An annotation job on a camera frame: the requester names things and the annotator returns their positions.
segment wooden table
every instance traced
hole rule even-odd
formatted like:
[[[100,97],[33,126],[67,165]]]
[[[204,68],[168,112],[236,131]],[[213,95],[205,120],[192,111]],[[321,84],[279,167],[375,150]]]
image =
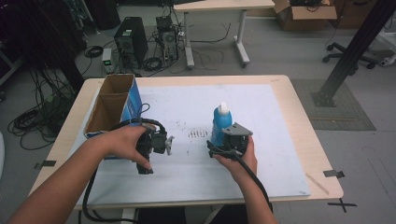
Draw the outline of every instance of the wooden table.
[[[192,24],[239,22],[238,35],[234,39],[245,67],[250,63],[248,54],[242,44],[247,10],[273,6],[274,2],[272,0],[205,0],[175,5],[175,11],[184,13],[185,51],[188,68],[192,69],[194,67],[190,37],[190,26]]]
[[[103,83],[102,78],[93,78],[85,81],[61,132],[54,143],[47,160],[56,161],[53,167],[44,166],[32,187],[31,192],[41,185],[53,174],[66,160],[73,146],[79,128],[89,111],[92,99]],[[338,179],[326,177],[323,171],[332,167],[326,154],[313,130],[307,115],[286,76],[223,76],[223,77],[141,77],[137,79],[139,87],[164,87],[164,86],[196,86],[196,85],[233,85],[233,84],[268,84],[271,86],[278,102],[283,119],[288,127],[290,138],[294,144],[297,156],[304,170],[306,181],[309,185],[309,196],[276,197],[272,202],[338,199],[343,196],[343,190]],[[229,201],[227,203],[241,203],[243,200]],[[179,205],[203,204],[184,202]],[[154,206],[164,204],[144,204]]]

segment human hand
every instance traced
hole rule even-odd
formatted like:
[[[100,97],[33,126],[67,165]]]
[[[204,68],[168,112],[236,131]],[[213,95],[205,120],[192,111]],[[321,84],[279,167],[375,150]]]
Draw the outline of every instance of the human hand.
[[[247,166],[250,168],[250,170],[256,175],[257,159],[256,156],[254,155],[253,137],[248,136],[247,140],[248,140],[247,151],[245,152],[245,155],[242,157],[242,161],[244,161],[247,164]],[[241,184],[244,183],[244,181],[247,178],[250,179],[248,172],[244,169],[244,167],[241,164],[239,164],[238,161],[233,161],[220,155],[213,155],[213,157],[230,171],[236,183]]]
[[[103,143],[106,144],[106,156],[112,155],[135,161],[150,170],[151,165],[149,161],[136,150],[137,141],[146,130],[143,126],[126,125],[117,130],[99,134],[97,137],[103,138]]]

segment blue bottle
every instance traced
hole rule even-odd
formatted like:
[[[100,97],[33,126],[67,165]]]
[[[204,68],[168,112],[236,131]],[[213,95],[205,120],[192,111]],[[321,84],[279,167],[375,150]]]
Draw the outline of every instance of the blue bottle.
[[[221,147],[223,145],[222,139],[224,136],[224,133],[221,130],[233,124],[233,117],[231,116],[230,109],[224,102],[221,102],[213,114],[213,130],[210,142],[215,147]]]

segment table leg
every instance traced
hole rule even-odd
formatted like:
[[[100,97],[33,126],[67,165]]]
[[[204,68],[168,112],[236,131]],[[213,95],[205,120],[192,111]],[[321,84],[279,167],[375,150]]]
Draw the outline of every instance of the table leg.
[[[235,39],[235,44],[238,48],[239,54],[242,57],[243,67],[245,67],[248,63],[250,63],[248,54],[245,51],[244,45],[242,44],[242,36],[244,34],[246,16],[247,16],[247,11],[244,9],[241,11],[241,19],[239,22],[238,36],[233,37]]]
[[[186,43],[184,50],[186,51],[187,67],[192,69],[194,67],[194,59],[192,57],[191,42],[190,42],[190,27],[189,27],[189,13],[184,13],[184,35],[186,36]]]

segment chair leg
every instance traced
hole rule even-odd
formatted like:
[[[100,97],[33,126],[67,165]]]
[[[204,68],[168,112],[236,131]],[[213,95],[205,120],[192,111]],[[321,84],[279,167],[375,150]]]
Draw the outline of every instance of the chair leg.
[[[343,46],[341,46],[340,44],[335,43],[335,42],[333,42],[332,44],[330,44],[329,46],[327,46],[326,49],[327,49],[327,50],[338,49],[338,50],[341,51],[342,53],[332,53],[332,54],[328,54],[326,57],[324,57],[324,58],[322,59],[322,61],[323,61],[324,63],[327,63],[327,62],[330,60],[330,58],[341,58],[341,56],[343,56],[343,52],[345,52],[345,51],[347,50],[345,47],[343,47]],[[368,69],[373,69],[373,68],[375,68],[375,65],[379,63],[378,60],[372,59],[372,58],[369,58],[369,57],[366,57],[366,56],[361,56],[361,57],[359,58],[359,60],[368,63],[368,64],[366,65],[366,67],[367,67]],[[356,70],[358,70],[358,69],[356,68],[353,72],[351,72],[352,74],[350,74],[350,76],[352,76],[353,74],[355,74]]]

